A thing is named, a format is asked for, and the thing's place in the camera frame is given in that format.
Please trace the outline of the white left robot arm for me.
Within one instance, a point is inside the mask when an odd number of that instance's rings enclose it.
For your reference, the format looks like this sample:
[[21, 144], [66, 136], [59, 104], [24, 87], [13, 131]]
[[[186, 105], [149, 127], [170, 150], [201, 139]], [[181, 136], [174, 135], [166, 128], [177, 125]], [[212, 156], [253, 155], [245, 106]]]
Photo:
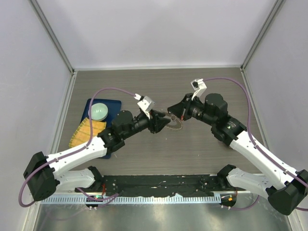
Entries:
[[29, 188], [35, 202], [50, 197], [58, 189], [84, 188], [97, 192], [103, 185], [99, 171], [89, 167], [78, 172], [73, 170], [75, 167], [116, 152], [125, 145], [126, 139], [145, 129], [152, 134], [159, 133], [170, 121], [165, 113], [156, 110], [148, 115], [140, 112], [137, 116], [121, 111], [110, 127], [88, 142], [55, 154], [34, 154], [23, 173], [22, 186]]

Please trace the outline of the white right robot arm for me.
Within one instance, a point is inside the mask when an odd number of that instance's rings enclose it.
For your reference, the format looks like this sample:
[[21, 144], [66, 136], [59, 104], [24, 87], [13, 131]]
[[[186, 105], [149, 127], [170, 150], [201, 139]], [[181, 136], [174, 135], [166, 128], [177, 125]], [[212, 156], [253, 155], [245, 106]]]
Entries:
[[263, 177], [240, 170], [235, 166], [224, 167], [217, 178], [223, 190], [242, 188], [268, 200], [283, 215], [290, 215], [308, 194], [308, 172], [289, 166], [266, 149], [239, 120], [228, 114], [228, 104], [217, 93], [211, 93], [201, 102], [192, 93], [186, 94], [168, 112], [182, 121], [195, 118], [211, 126], [214, 137], [242, 154]]

